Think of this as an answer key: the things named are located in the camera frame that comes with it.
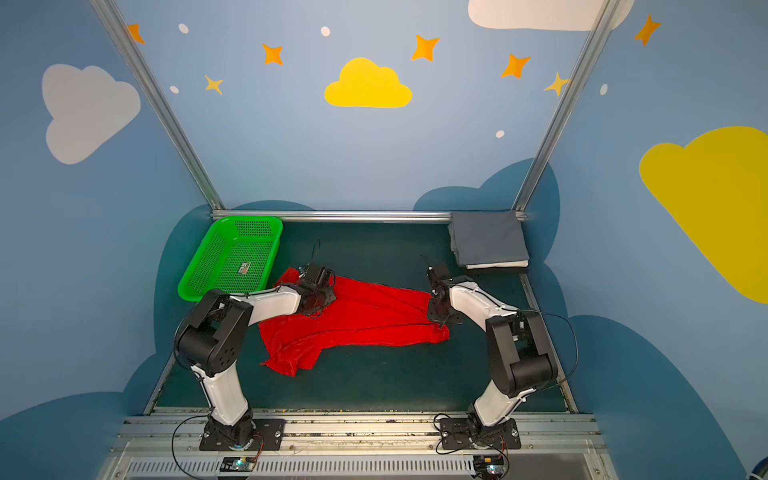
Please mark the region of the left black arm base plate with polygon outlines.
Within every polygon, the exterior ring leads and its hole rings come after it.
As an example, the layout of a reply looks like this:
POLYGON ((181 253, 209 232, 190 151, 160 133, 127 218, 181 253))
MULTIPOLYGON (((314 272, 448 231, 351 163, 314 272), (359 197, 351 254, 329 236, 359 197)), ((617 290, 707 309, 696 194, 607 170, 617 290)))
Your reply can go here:
POLYGON ((241 419, 235 425, 209 418, 199 444, 200 451, 277 451, 285 429, 283 419, 241 419))

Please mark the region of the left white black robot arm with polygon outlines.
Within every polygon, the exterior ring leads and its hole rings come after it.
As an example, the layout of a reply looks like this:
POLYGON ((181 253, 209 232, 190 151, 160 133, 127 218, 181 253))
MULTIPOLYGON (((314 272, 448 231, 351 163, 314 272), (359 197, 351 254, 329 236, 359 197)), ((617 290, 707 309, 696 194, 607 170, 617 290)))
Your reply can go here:
POLYGON ((237 296, 213 289, 177 328, 173 350, 198 381, 209 413, 202 451, 277 450, 283 421, 260 425, 243 394, 237 360, 248 329, 265 320, 293 314, 312 315, 335 300, 333 287, 300 281, 237 296))

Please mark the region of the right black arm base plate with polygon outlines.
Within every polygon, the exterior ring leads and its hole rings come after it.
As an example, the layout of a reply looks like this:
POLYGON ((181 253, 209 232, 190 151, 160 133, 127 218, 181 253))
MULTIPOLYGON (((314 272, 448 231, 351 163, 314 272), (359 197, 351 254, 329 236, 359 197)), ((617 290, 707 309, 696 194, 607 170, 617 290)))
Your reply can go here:
POLYGON ((449 454, 462 450, 519 450, 522 448, 517 423, 509 419, 495 426, 484 426, 472 418, 441 417, 437 421, 440 441, 436 451, 449 454))

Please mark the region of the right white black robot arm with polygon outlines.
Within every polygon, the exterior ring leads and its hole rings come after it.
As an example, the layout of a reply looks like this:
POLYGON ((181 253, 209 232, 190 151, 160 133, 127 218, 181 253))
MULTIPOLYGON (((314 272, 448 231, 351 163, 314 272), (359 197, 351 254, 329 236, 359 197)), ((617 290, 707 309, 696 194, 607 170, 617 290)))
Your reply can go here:
POLYGON ((558 365, 542 326, 534 326, 526 313, 482 290, 467 277, 430 280, 432 297, 427 317, 449 326, 465 316, 486 335, 490 381, 464 418, 438 415, 441 440, 436 451, 521 447, 512 414, 533 393, 558 377, 558 365))

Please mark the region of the green plastic mesh basket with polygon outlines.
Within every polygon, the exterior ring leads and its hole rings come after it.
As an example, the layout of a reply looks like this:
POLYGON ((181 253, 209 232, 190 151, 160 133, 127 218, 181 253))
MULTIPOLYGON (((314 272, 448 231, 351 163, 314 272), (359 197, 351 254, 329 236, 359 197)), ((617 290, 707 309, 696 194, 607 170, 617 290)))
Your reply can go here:
POLYGON ((212 289, 248 295, 266 288, 277 257, 283 223, 272 216, 232 216, 215 221, 182 276, 177 293, 198 302, 212 289), (243 262, 251 266, 238 273, 243 262))

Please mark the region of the red t shirt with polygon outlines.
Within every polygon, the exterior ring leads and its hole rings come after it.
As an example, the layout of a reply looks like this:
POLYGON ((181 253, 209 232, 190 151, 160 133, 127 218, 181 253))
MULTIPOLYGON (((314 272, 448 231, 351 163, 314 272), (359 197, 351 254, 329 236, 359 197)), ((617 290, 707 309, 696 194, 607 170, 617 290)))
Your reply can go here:
POLYGON ((404 347, 438 344, 450 330, 427 318, 430 295, 345 277, 333 282, 336 299, 312 315, 295 313, 258 323, 273 371, 294 377, 321 353, 341 346, 404 347))

